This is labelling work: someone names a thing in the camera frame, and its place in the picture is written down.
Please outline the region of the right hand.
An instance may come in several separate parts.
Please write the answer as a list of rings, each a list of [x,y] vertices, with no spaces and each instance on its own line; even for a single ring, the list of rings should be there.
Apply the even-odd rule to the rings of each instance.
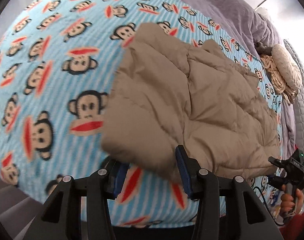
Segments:
[[[296,200],[294,200],[290,194],[284,193],[281,196],[280,216],[284,218],[293,208],[295,208],[295,213],[299,214],[302,210],[303,203],[304,194],[301,190],[296,190]]]

